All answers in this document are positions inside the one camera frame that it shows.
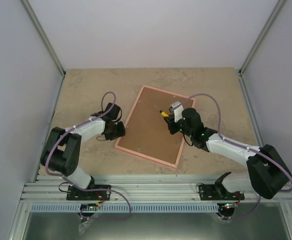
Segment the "yellow handled screwdriver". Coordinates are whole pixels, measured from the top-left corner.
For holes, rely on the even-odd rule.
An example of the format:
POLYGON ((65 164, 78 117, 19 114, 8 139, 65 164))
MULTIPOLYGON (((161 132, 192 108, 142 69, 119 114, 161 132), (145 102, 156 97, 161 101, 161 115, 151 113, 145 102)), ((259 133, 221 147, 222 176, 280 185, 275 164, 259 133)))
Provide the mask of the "yellow handled screwdriver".
POLYGON ((165 113, 163 110, 161 110, 157 106, 155 106, 155 108, 159 111, 160 115, 162 115, 163 117, 169 117, 169 115, 167 113, 165 113))

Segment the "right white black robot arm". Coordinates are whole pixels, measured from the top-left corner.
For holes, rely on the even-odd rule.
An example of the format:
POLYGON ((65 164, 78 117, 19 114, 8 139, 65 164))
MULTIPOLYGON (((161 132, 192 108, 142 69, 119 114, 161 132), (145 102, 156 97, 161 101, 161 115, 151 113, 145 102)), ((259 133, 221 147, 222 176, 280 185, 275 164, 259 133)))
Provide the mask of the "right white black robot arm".
POLYGON ((218 198, 228 199, 232 194, 255 191, 265 199, 272 199, 292 179, 292 174, 271 145, 251 146, 222 136, 218 131, 205 127, 194 108, 181 106, 170 114, 161 111, 170 134, 180 132, 185 142, 208 153, 219 154, 243 166, 248 172, 226 172, 209 186, 218 198))

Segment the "pink wooden photo frame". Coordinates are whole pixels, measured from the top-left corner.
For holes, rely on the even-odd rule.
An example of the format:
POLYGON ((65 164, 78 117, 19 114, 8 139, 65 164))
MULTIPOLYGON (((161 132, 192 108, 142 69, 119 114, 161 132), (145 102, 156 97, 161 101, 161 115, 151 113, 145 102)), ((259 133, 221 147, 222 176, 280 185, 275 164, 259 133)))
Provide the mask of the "pink wooden photo frame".
POLYGON ((170 104, 188 97, 171 91, 143 85, 125 121, 125 136, 114 148, 155 163, 176 168, 184 146, 183 135, 171 135, 159 113, 168 113, 170 104))

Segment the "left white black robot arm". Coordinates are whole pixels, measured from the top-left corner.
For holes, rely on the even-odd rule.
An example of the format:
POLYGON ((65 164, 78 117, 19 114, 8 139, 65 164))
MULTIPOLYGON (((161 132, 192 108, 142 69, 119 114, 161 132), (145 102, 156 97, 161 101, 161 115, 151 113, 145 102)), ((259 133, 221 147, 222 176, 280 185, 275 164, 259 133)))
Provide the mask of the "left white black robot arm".
POLYGON ((69 128, 54 127, 40 157, 40 163, 48 174, 64 178, 78 187, 78 194, 85 200, 95 195, 95 180, 79 167, 81 145, 87 140, 104 136, 112 141, 125 136, 121 121, 122 109, 108 103, 105 110, 92 114, 86 121, 69 128))

